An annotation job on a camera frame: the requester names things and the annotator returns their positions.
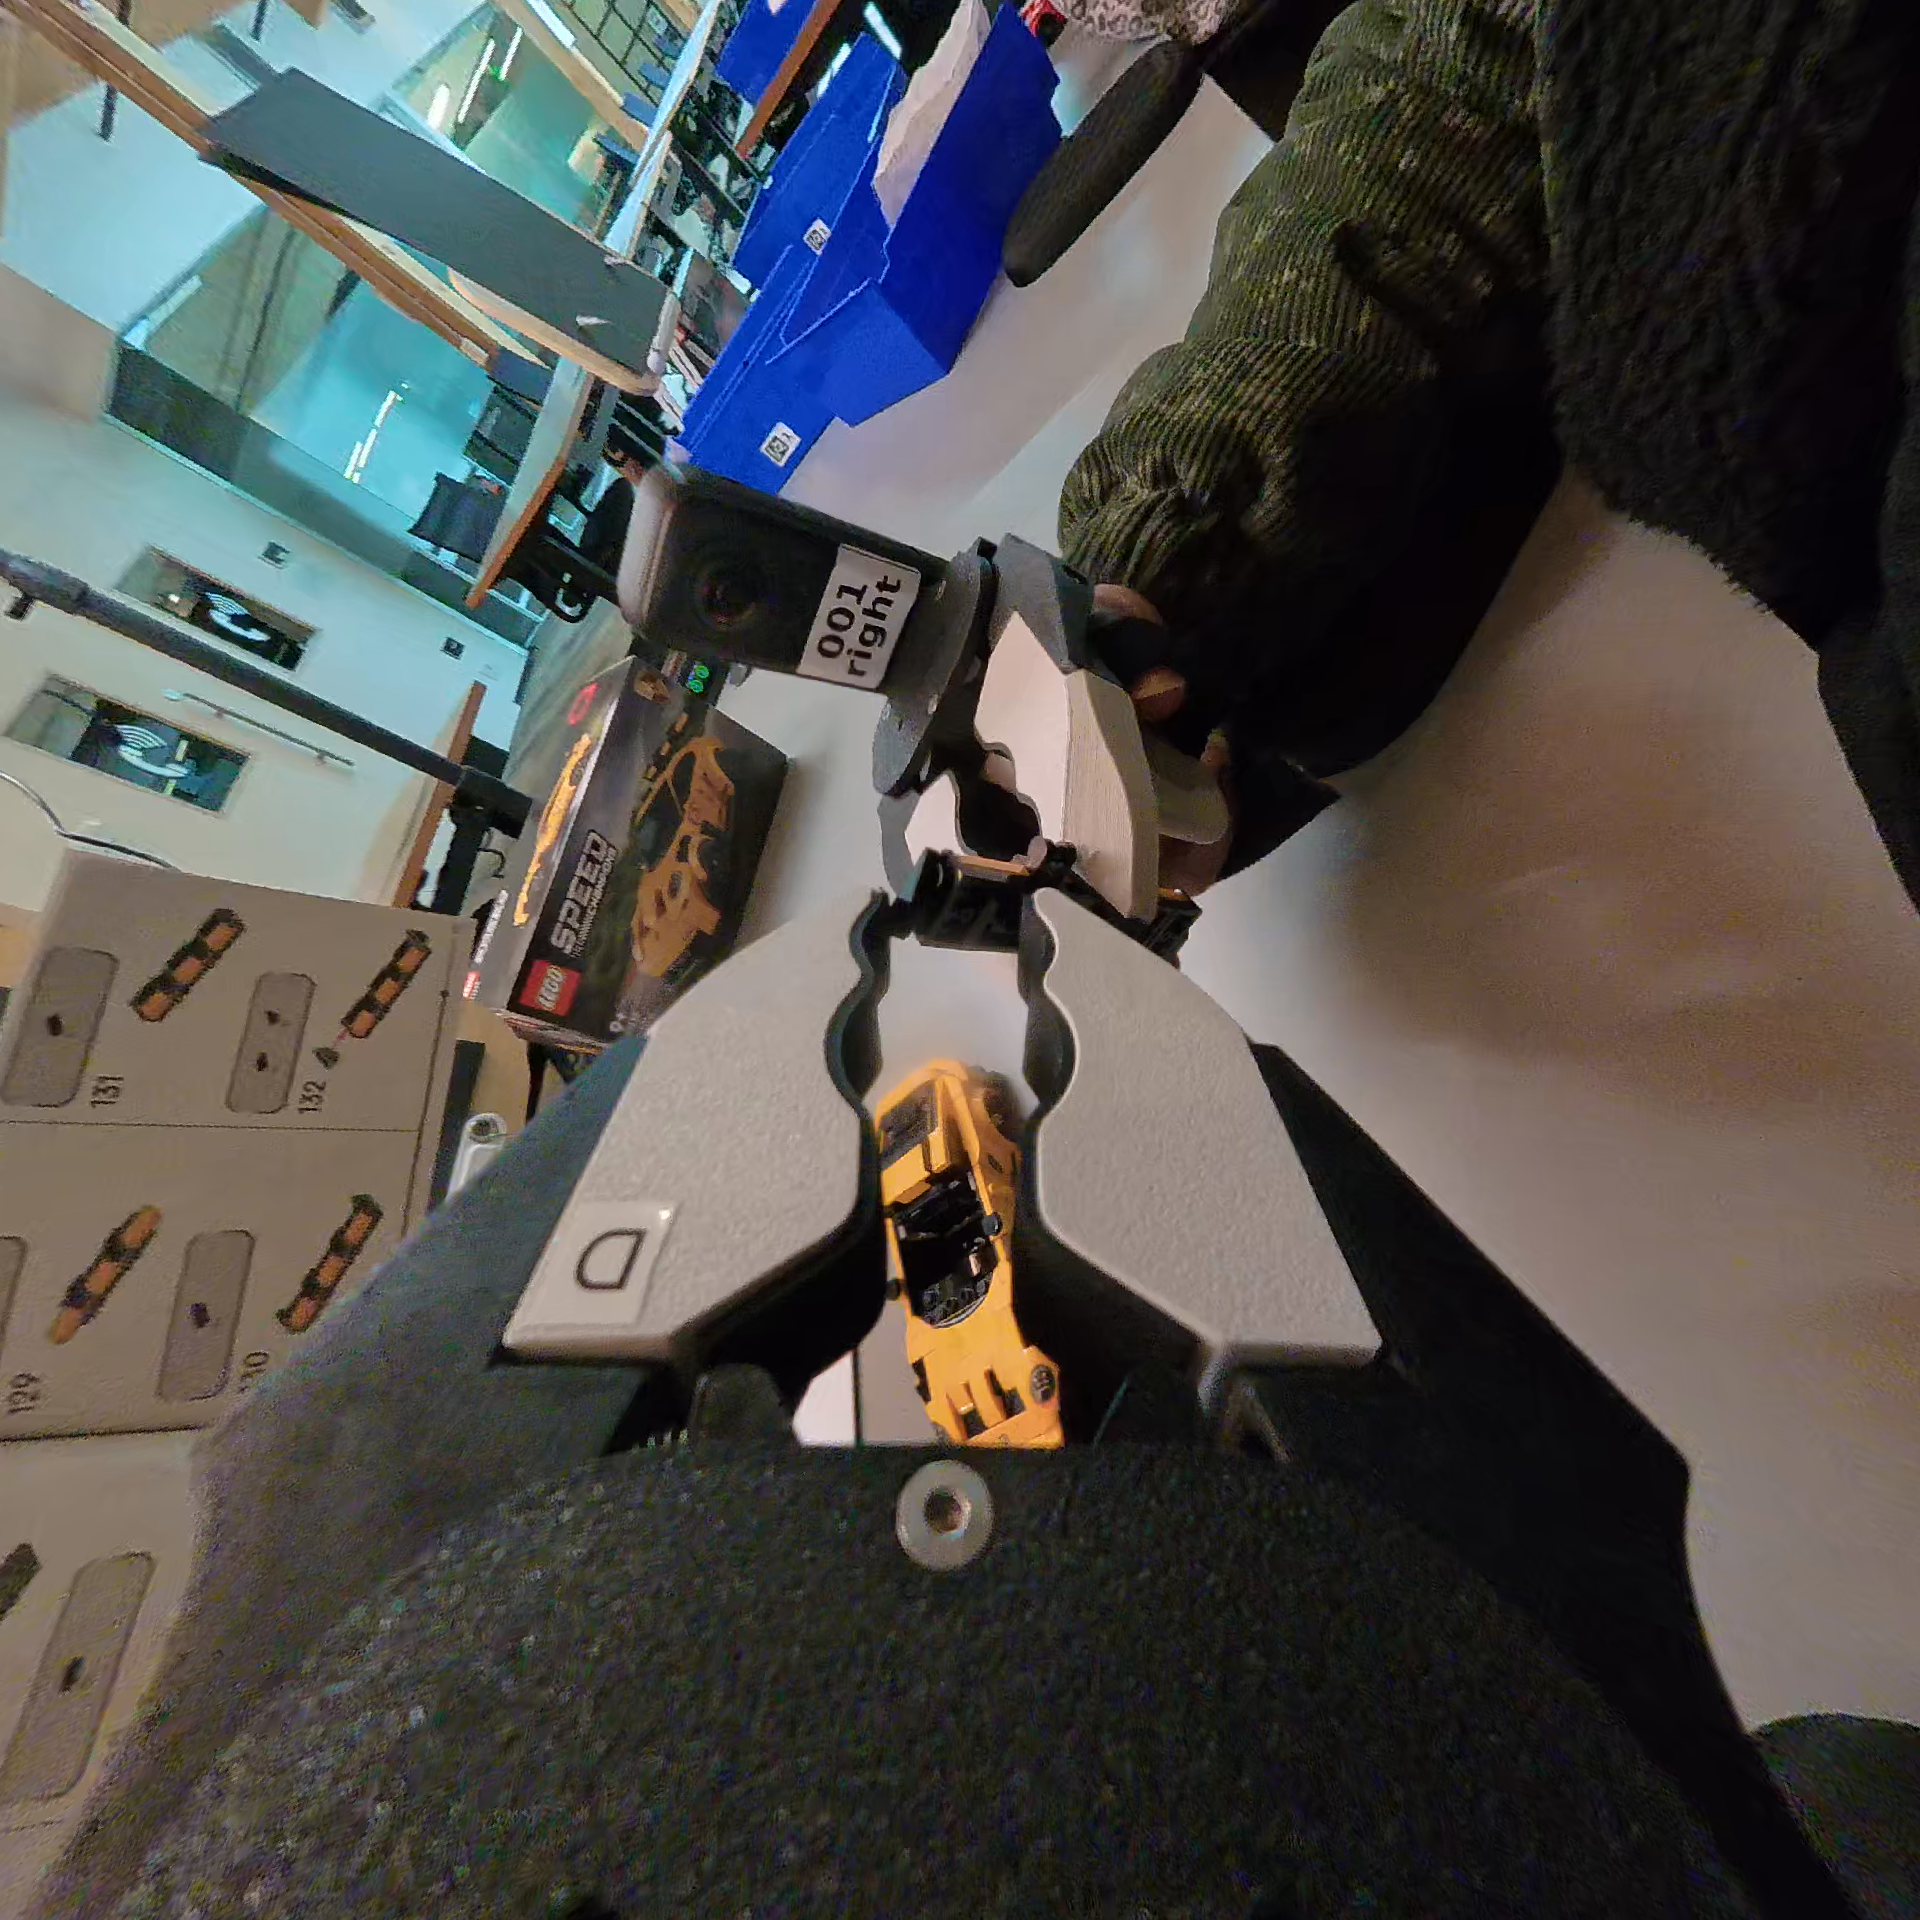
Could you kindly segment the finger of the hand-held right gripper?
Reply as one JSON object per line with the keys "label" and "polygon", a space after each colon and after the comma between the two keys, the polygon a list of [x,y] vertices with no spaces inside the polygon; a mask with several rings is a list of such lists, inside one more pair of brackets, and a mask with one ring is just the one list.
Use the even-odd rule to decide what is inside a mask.
{"label": "finger of the hand-held right gripper", "polygon": [[1027,615],[996,637],[977,695],[979,743],[1008,759],[1052,847],[1130,922],[1162,903],[1162,809],[1132,695],[1054,659]]}

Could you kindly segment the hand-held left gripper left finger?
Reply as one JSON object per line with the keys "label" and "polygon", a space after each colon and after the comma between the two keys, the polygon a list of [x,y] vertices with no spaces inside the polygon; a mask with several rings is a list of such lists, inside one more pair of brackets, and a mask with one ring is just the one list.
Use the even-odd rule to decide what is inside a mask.
{"label": "hand-held left gripper left finger", "polygon": [[752,1369],[790,1423],[881,1317],[881,1070],[902,898],[858,886],[734,953],[644,1037],[500,1335],[635,1366],[678,1411]]}

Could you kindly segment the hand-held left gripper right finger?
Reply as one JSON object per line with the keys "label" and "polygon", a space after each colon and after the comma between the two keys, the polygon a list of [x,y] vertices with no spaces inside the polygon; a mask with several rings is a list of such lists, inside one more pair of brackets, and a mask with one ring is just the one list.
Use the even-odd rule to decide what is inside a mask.
{"label": "hand-held left gripper right finger", "polygon": [[1047,890],[1025,903],[1018,1303],[1068,1430],[1136,1377],[1216,1413],[1246,1371],[1360,1369],[1384,1335],[1254,1043],[1185,971]]}

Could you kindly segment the black and yellow lego strip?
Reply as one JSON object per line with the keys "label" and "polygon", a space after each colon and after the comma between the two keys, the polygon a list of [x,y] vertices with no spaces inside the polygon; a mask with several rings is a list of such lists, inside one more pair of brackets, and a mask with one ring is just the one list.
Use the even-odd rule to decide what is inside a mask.
{"label": "black and yellow lego strip", "polygon": [[1179,960],[1200,920],[1198,902],[1159,890],[1144,920],[1130,917],[1081,874],[1075,848],[1039,842],[1036,854],[1018,862],[922,854],[882,912],[890,937],[943,951],[1018,953],[1030,902],[1062,895],[1150,953],[1170,966]]}

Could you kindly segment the yellow lego car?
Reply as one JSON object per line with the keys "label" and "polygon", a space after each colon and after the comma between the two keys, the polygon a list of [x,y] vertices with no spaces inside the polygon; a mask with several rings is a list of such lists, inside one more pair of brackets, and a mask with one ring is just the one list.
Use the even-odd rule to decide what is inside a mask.
{"label": "yellow lego car", "polygon": [[971,1449],[1062,1449],[1062,1369],[1018,1307],[1023,1155],[1008,1082],[928,1064],[882,1099],[876,1139],[888,1290],[932,1430]]}

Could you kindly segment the lego set box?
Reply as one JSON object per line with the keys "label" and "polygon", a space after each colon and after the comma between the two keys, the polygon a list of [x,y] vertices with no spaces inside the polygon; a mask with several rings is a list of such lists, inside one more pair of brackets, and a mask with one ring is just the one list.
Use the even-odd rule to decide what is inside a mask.
{"label": "lego set box", "polygon": [[536,1046],[599,1053],[734,950],[790,757],[623,659],[571,690],[536,768],[465,994]]}

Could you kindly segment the lego instruction booklet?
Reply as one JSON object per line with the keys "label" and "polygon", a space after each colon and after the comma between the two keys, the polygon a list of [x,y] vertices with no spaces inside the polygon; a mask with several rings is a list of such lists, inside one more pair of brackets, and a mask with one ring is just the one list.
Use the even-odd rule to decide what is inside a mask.
{"label": "lego instruction booklet", "polygon": [[185,1446],[426,1211],[466,920],[71,854],[4,1016],[4,1834],[66,1825],[185,1559]]}

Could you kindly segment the person's right hand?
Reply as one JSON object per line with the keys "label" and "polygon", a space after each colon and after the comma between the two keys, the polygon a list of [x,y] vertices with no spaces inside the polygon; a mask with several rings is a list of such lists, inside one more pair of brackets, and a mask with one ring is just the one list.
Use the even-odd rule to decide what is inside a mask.
{"label": "person's right hand", "polygon": [[1142,741],[1159,827],[1159,887],[1198,898],[1231,866],[1238,834],[1233,749],[1191,645],[1134,589],[1096,589],[1088,632],[1121,685]]}

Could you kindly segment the long grey desk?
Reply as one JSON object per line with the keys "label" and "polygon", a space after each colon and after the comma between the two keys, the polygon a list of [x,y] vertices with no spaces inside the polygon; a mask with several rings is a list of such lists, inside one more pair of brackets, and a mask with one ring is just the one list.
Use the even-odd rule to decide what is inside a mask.
{"label": "long grey desk", "polygon": [[559,362],[538,408],[529,449],[505,494],[500,518],[465,606],[478,614],[505,583],[529,583],[529,570],[559,573],[570,545],[553,535],[548,505],[576,453],[591,439],[602,383],[575,362]]}

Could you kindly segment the row of dark office chairs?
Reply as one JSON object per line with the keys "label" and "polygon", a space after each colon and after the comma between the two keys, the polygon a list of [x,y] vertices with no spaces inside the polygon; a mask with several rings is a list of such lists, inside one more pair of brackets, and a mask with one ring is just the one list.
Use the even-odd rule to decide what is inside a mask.
{"label": "row of dark office chairs", "polygon": [[487,578],[490,592],[520,592],[576,624],[616,598],[633,481],[660,465],[671,427],[655,400],[591,383],[584,416],[556,450],[553,487],[521,513],[516,485],[548,466],[542,411],[521,393],[494,390],[465,447],[466,472],[435,479],[409,537]]}

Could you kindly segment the stacked blue plastic bins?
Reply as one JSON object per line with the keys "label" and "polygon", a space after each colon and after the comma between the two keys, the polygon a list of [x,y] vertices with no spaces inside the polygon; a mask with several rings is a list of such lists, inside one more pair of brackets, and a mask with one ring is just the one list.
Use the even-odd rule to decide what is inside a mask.
{"label": "stacked blue plastic bins", "polygon": [[780,494],[830,425],[864,425],[944,381],[1002,279],[1002,240],[1063,144],[1059,74],[1018,8],[991,37],[894,229],[873,171],[910,79],[863,39],[807,113],[754,214],[754,303],[690,399],[690,465]]}

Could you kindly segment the dark panel with wooden rim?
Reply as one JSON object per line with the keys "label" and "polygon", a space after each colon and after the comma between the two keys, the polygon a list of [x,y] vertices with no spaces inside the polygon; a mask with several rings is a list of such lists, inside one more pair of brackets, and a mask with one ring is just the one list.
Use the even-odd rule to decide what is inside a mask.
{"label": "dark panel with wooden rim", "polygon": [[660,339],[680,315],[672,290],[438,139],[295,70],[215,113],[206,138],[231,176],[424,254],[607,385],[657,390]]}

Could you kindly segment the white packing paper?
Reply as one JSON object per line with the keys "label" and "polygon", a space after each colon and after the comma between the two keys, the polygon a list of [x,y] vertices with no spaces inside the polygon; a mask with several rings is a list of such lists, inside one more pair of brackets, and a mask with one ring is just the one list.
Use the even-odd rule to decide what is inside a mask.
{"label": "white packing paper", "polygon": [[910,79],[881,136],[873,194],[894,229],[912,198],[947,121],[958,105],[992,30],[992,9],[958,2],[928,61]]}

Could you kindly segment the metal stand pole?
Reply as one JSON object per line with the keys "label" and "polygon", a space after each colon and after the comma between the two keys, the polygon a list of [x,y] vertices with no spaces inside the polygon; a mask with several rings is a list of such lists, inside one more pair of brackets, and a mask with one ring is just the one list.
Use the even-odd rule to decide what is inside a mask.
{"label": "metal stand pole", "polygon": [[531,798],[507,786],[500,777],[371,723],[366,717],[272,672],[252,657],[231,655],[211,640],[196,638],[192,632],[178,629],[152,609],[140,609],[113,592],[87,585],[60,567],[11,552],[3,554],[3,578],[14,592],[8,621],[25,621],[35,609],[52,609],[66,618],[86,621],[230,688],[246,690],[249,697],[345,738],[376,757],[396,761],[440,785],[450,785],[457,802],[478,809],[491,827],[511,837],[516,837],[531,818]]}

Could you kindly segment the person's dark clothing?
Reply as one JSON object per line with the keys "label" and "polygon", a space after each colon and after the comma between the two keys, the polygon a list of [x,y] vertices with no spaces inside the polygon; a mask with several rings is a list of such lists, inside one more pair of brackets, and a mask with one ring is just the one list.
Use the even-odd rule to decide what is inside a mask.
{"label": "person's dark clothing", "polygon": [[[1916,5],[1523,5],[1561,447],[1816,659],[1916,902]],[[1552,1632],[1686,1817],[1609,1917],[1916,1917],[1916,1728],[1736,1726],[1681,1457],[1561,1350],[1542,1454],[1588,1513]]]}

